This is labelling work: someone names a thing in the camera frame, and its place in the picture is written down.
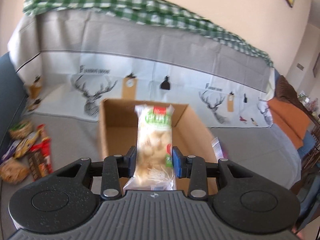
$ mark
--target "silver screw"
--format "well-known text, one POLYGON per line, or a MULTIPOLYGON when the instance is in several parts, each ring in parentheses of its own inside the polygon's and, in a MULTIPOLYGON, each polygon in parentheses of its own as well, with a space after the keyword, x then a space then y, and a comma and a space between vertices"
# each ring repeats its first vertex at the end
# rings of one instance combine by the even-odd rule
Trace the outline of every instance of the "silver screw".
POLYGON ((193 191, 190 192, 191 196, 196 197, 196 198, 201 198, 204 197, 206 194, 206 192, 202 189, 195 189, 193 191))
POLYGON ((119 194, 119 191, 117 191, 116 189, 114 188, 108 188, 106 190, 103 191, 103 194, 106 196, 106 197, 115 197, 119 194))

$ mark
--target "green checkered fabric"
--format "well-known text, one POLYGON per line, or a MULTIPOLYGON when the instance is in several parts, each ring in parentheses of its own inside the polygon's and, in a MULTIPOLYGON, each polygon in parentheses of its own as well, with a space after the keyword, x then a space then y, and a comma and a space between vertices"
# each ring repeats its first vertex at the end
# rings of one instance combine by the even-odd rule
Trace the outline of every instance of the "green checkered fabric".
POLYGON ((219 25, 164 0, 25 0, 23 12, 26 15, 38 15, 54 9, 89 8, 137 24, 165 26, 198 33, 247 55, 262 57, 273 67, 273 62, 266 52, 219 25))

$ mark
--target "deer print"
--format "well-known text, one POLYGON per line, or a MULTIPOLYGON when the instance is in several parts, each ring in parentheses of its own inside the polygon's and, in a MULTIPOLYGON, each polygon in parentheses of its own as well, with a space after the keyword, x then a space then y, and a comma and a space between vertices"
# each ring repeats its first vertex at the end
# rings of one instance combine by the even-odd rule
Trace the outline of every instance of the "deer print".
POLYGON ((206 92, 207 91, 203 92, 202 94, 200 94, 199 92, 199 96, 202 102, 204 102, 207 105, 207 107, 212 111, 214 117, 217 119, 219 123, 221 124, 227 123, 228 122, 227 118, 217 113, 218 106, 222 104, 223 100, 225 100, 226 97, 222 97, 222 95, 220 94, 220 98, 217 98, 216 103, 212 106, 209 102, 209 97, 204 98, 204 94, 206 92))
POLYGON ((259 98, 259 101, 257 103, 257 108, 259 109, 260 113, 263 115, 264 120, 266 121, 267 125, 272 125, 272 116, 268 115, 269 107, 268 107, 267 102, 265 100, 262 100, 259 98), (262 107, 259 104, 260 102, 265 102, 266 106, 263 106, 264 110, 261 109, 262 107))
POLYGON ((74 84, 74 87, 81 91, 83 94, 84 97, 87 98, 87 101, 84 105, 84 112, 87 114, 87 115, 90 115, 90 116, 94 116, 96 117, 99 113, 99 106, 97 106, 97 104, 95 103, 95 101, 99 98, 102 97, 102 94, 104 93, 107 93, 109 91, 111 91, 115 85, 117 84, 117 80, 115 81, 115 83, 113 84, 113 86, 111 86, 111 82, 109 81, 108 82, 108 86, 103 88, 103 84, 101 84, 101 87, 100 87, 100 90, 98 92, 96 92, 94 95, 90 95, 89 92, 85 89, 85 82, 83 83, 83 85, 79 85, 78 82, 80 80, 80 78, 82 77, 83 75, 81 75, 76 81, 75 81, 75 84, 74 84))

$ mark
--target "orange cushion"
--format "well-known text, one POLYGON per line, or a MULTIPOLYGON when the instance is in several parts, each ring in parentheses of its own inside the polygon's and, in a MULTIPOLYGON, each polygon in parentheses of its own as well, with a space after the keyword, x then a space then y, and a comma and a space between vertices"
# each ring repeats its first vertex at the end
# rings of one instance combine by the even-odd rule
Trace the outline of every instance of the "orange cushion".
POLYGON ((300 139, 304 138, 310 119, 302 110, 292 104, 280 102, 277 98, 269 100, 268 105, 300 139))
POLYGON ((272 114, 273 122, 277 124, 280 129, 289 137, 296 149, 303 146, 303 141, 298 137, 298 135, 282 120, 282 118, 272 109, 270 109, 272 114))

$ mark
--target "pile of snacks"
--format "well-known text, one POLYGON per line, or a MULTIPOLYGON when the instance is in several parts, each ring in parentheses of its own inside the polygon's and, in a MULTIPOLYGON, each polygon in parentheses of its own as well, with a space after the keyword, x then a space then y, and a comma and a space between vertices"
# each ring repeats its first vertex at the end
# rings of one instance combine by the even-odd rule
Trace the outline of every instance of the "pile of snacks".
POLYGON ((137 162, 133 177, 124 186, 137 190, 175 190, 172 166, 173 107, 136 106, 139 117, 137 162))
POLYGON ((9 129, 9 134, 15 141, 8 148, 6 154, 0 160, 0 176, 9 183, 23 181, 30 169, 34 180, 52 173, 50 160, 50 141, 45 131, 45 125, 41 124, 33 131, 33 125, 28 120, 23 120, 9 129), (34 145, 41 137, 41 143, 34 145), (18 160, 28 154, 30 169, 18 160))

